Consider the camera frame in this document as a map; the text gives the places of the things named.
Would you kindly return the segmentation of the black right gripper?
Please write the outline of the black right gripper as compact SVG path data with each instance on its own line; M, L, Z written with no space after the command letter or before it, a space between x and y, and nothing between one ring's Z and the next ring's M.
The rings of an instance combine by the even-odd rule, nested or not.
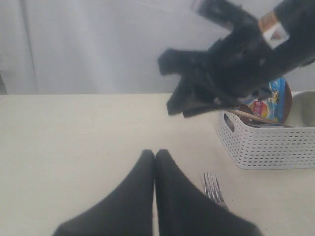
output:
M167 112L190 118L237 109L267 84L260 73L271 48L263 35L275 24L275 12L257 19L227 0L196 0L192 10L230 34L206 51L167 49L159 56L161 75L181 76L166 103Z

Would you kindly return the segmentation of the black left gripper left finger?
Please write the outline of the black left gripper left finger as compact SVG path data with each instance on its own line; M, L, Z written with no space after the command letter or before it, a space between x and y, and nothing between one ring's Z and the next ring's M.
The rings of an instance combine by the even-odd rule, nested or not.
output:
M145 149L126 178L102 201L62 223L56 236L151 236L155 156Z

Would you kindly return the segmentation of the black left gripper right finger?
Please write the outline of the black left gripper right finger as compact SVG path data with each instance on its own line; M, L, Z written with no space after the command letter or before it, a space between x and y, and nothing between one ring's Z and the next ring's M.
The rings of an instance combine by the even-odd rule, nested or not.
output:
M180 170L169 151L155 157L158 228L161 236L260 236L260 229L205 196Z

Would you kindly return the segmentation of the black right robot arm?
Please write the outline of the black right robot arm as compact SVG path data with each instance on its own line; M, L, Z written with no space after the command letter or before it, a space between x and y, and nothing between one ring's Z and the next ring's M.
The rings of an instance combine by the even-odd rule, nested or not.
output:
M166 107L189 118L272 95L269 83L315 59L315 3L284 0L256 18L227 0L196 0L195 13L229 30L206 51L167 49L158 58L161 75L179 84Z

